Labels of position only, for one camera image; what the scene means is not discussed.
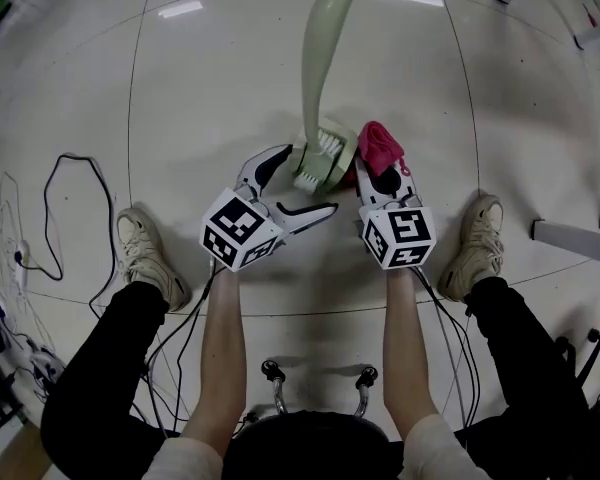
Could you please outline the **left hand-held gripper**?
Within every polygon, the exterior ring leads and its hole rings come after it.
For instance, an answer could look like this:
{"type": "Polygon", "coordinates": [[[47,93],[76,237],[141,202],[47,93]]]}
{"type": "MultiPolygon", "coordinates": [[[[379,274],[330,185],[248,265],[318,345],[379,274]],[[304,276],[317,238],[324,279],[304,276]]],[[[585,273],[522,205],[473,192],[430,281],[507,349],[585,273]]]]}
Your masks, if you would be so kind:
{"type": "Polygon", "coordinates": [[[247,160],[234,189],[225,188],[204,214],[201,246],[231,271],[239,271],[272,253],[290,235],[302,233],[331,218],[337,203],[320,203],[297,210],[275,205],[275,222],[256,189],[264,189],[293,146],[268,148],[247,160]]]}

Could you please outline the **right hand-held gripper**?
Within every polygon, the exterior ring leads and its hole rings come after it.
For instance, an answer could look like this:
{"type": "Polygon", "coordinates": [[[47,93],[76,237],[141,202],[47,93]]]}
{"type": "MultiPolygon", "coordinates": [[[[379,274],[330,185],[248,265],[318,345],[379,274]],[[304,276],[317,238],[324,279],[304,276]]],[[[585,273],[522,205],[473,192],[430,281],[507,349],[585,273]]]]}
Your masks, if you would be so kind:
{"type": "Polygon", "coordinates": [[[397,164],[396,195],[376,192],[365,162],[354,160],[360,198],[358,236],[383,270],[421,266],[437,243],[432,211],[422,204],[406,165],[397,164]]]}

